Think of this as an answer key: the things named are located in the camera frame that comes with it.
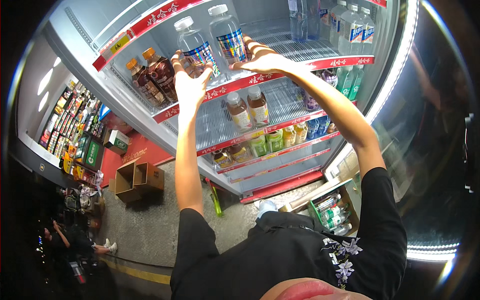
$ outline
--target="white sneaker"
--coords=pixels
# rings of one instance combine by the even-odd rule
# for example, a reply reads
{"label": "white sneaker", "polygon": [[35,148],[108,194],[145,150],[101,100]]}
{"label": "white sneaker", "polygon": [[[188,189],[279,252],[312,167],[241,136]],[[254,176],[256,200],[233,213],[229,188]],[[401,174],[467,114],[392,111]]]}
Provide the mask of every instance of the white sneaker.
{"label": "white sneaker", "polygon": [[103,245],[105,248],[110,248],[110,240],[109,239],[105,239],[105,244]]}
{"label": "white sneaker", "polygon": [[111,245],[109,249],[111,254],[115,254],[115,252],[117,252],[117,249],[118,249],[117,242],[113,243],[113,245]]}

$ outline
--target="hand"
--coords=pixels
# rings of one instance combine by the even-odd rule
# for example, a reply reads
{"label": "hand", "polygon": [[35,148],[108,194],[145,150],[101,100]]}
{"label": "hand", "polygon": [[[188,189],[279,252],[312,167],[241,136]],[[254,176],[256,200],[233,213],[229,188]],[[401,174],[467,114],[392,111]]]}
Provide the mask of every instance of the hand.
{"label": "hand", "polygon": [[245,44],[252,54],[252,60],[248,62],[236,62],[230,65],[230,70],[249,70],[256,73],[283,73],[290,68],[298,67],[298,64],[291,61],[269,46],[252,40],[249,36],[244,36]]}
{"label": "hand", "polygon": [[55,229],[56,231],[60,230],[60,226],[57,224],[57,221],[55,220],[53,220],[53,229]]}
{"label": "hand", "polygon": [[171,59],[173,69],[175,70],[175,91],[177,91],[180,106],[179,118],[194,120],[198,108],[204,100],[207,82],[213,72],[213,64],[208,62],[205,65],[204,72],[198,78],[193,79],[185,72],[180,63],[180,54],[180,50],[177,50]]}

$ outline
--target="orange bottle cap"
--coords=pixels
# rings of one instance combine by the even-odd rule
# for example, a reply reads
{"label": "orange bottle cap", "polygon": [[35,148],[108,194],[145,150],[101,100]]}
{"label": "orange bottle cap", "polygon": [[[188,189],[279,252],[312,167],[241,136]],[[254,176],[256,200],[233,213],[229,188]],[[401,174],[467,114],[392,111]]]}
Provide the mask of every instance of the orange bottle cap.
{"label": "orange bottle cap", "polygon": [[129,62],[127,62],[127,69],[133,69],[137,63],[138,62],[136,59],[131,59]]}
{"label": "orange bottle cap", "polygon": [[144,59],[149,59],[150,57],[155,55],[155,50],[152,47],[148,48],[144,53],[142,53]]}

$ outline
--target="yellow floor line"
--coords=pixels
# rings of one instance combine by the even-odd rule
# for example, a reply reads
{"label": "yellow floor line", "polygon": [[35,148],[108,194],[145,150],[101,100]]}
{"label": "yellow floor line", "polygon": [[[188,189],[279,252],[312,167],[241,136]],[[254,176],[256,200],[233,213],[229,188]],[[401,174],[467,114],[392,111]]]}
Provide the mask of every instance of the yellow floor line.
{"label": "yellow floor line", "polygon": [[117,271],[120,271],[122,273],[126,273],[131,276],[135,276],[144,280],[149,280],[157,283],[162,283],[162,284],[170,284],[170,276],[168,275],[162,275],[162,274],[155,274],[155,273],[150,273],[146,271],[140,271],[137,269],[129,268],[121,264],[116,264],[114,262],[111,262],[109,260],[106,260],[105,258],[101,258],[101,261],[104,261],[110,268],[115,269]]}

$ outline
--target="green bottle on floor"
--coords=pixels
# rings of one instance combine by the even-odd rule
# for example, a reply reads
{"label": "green bottle on floor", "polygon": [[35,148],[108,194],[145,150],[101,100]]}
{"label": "green bottle on floor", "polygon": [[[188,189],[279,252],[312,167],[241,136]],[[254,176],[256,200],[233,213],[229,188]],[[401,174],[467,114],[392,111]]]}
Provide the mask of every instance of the green bottle on floor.
{"label": "green bottle on floor", "polygon": [[338,85],[336,86],[336,89],[348,98],[354,77],[353,66],[343,67],[340,70],[340,74],[337,73],[337,76]]}
{"label": "green bottle on floor", "polygon": [[363,78],[363,65],[357,65],[353,67],[353,84],[352,87],[350,88],[350,92],[348,94],[348,99],[350,101],[355,100],[355,97],[357,96],[357,92],[359,91],[361,80]]}

